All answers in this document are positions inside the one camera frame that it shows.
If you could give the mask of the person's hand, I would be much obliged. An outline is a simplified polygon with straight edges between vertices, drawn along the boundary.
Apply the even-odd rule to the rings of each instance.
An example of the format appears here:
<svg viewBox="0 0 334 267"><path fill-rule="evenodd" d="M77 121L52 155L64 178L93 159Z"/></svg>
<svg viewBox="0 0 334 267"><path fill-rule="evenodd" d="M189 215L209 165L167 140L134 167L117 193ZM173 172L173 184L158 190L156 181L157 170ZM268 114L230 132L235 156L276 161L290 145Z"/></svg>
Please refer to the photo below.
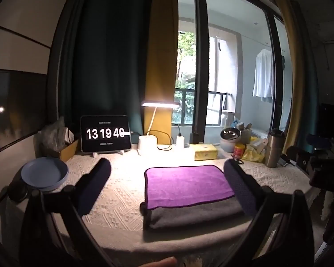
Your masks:
<svg viewBox="0 0 334 267"><path fill-rule="evenodd" d="M146 263L141 267L177 267L177 260L175 257L168 257L157 262Z"/></svg>

